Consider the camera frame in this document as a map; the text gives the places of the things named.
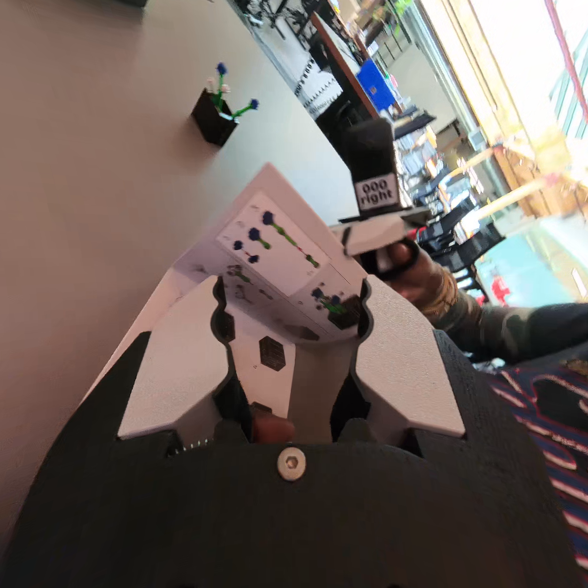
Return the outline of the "person's right hand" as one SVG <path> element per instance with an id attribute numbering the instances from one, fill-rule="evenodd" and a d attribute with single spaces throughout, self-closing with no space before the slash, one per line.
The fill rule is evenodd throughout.
<path id="1" fill-rule="evenodd" d="M 414 264 L 386 282 L 431 322 L 440 319 L 458 302 L 459 290 L 451 273 L 419 249 Z"/>

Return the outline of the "person's dark clothing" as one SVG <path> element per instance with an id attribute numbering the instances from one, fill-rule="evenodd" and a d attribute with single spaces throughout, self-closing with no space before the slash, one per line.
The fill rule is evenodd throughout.
<path id="1" fill-rule="evenodd" d="M 547 358 L 488 376 L 545 459 L 587 587 L 587 359 Z"/>

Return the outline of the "blue plastic crate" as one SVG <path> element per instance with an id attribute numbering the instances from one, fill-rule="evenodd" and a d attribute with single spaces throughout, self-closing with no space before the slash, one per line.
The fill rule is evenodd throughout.
<path id="1" fill-rule="evenodd" d="M 372 59 L 367 59 L 356 75 L 357 81 L 378 112 L 388 111 L 396 103 L 392 83 Z"/>

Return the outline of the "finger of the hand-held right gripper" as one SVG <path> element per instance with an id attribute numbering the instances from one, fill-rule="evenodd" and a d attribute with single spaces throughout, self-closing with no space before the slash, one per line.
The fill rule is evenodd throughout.
<path id="1" fill-rule="evenodd" d="M 347 258 L 387 247 L 407 234 L 403 219 L 365 219 L 345 224 L 342 229 L 343 253 Z"/>

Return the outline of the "wooden table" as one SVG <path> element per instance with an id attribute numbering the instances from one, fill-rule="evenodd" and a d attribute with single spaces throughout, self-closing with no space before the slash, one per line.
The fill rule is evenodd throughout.
<path id="1" fill-rule="evenodd" d="M 380 118 L 379 111 L 357 80 L 356 75 L 359 73 L 360 66 L 352 56 L 343 51 L 341 39 L 316 12 L 311 15 L 311 23 L 320 37 L 320 42 L 326 50 L 329 66 L 343 92 L 349 96 L 353 95 L 355 101 L 362 104 L 368 117 L 371 119 Z"/>

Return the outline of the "black office chair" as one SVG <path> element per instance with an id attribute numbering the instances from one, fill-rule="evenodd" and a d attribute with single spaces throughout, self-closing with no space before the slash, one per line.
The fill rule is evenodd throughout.
<path id="1" fill-rule="evenodd" d="M 466 231 L 466 217 L 478 208 L 473 197 L 468 196 L 450 212 L 416 229 L 415 240 L 452 274 L 460 290 L 471 295 L 477 293 L 477 301 L 486 303 L 489 302 L 488 293 L 479 280 L 475 263 L 505 237 L 494 222 L 483 224 L 470 233 Z"/>

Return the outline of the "black square frame brick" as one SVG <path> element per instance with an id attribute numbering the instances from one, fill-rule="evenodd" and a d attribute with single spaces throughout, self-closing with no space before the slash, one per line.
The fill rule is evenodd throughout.
<path id="1" fill-rule="evenodd" d="M 212 99 L 212 92 L 204 88 L 190 117 L 199 128 L 204 140 L 221 148 L 240 124 L 238 119 L 232 118 L 232 114 L 226 104 L 218 109 Z"/>

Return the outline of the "grey desk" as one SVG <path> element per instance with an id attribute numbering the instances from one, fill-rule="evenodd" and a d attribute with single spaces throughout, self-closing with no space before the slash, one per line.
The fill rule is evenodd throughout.
<path id="1" fill-rule="evenodd" d="M 223 62 L 219 148 L 190 113 Z M 228 1 L 1 1 L 1 552 L 161 277 L 272 163 L 327 223 L 342 159 Z"/>

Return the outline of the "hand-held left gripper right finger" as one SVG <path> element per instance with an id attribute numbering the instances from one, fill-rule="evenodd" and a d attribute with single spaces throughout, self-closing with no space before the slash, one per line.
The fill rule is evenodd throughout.
<path id="1" fill-rule="evenodd" d="M 380 279 L 364 280 L 367 331 L 354 375 L 370 404 L 367 423 L 379 442 L 402 442 L 418 429 L 465 434 L 458 404 L 433 332 L 422 313 Z"/>

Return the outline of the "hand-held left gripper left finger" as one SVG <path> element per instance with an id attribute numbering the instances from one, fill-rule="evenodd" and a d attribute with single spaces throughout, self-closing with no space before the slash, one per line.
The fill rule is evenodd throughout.
<path id="1" fill-rule="evenodd" d="M 224 282 L 206 279 L 153 327 L 118 436 L 172 430 L 181 439 L 210 439 L 221 420 L 241 424 L 234 338 Z"/>

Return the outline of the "person's right forearm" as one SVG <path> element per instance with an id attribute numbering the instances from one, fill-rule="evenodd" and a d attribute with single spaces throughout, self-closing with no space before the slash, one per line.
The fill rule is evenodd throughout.
<path id="1" fill-rule="evenodd" d="M 479 305 L 456 286 L 422 310 L 463 352 L 518 364 L 587 343 L 587 304 L 537 308 Z"/>

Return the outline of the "white instruction booklet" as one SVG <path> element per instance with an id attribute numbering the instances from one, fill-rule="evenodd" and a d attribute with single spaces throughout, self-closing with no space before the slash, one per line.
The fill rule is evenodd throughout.
<path id="1" fill-rule="evenodd" d="M 99 380 L 136 337 L 206 279 L 222 279 L 230 342 L 249 405 L 288 417 L 299 344 L 355 337 L 366 273 L 271 164 L 166 271 Z"/>

